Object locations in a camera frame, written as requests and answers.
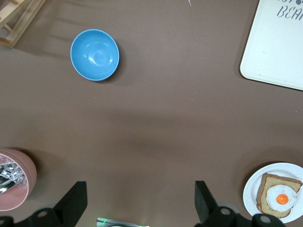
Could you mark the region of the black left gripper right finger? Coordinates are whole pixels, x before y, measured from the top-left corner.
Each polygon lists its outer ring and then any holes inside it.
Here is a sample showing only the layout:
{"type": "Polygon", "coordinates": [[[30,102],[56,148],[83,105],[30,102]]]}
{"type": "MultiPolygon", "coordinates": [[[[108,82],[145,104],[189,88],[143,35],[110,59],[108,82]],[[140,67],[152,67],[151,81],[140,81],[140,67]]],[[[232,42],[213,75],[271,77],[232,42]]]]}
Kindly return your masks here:
{"type": "Polygon", "coordinates": [[[276,217],[256,214],[251,220],[244,218],[233,209],[218,206],[204,181],[195,182],[195,208],[200,222],[197,227],[283,227],[276,217]]]}

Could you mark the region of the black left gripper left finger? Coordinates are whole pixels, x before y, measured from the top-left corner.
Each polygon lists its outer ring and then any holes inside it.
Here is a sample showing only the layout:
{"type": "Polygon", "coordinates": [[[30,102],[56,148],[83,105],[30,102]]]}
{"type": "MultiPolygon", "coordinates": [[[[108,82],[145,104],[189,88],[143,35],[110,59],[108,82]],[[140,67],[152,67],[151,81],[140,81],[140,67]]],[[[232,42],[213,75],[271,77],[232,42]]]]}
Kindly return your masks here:
{"type": "Polygon", "coordinates": [[[74,227],[87,208],[87,183],[78,181],[53,208],[44,208],[18,223],[2,216],[2,227],[74,227]]]}

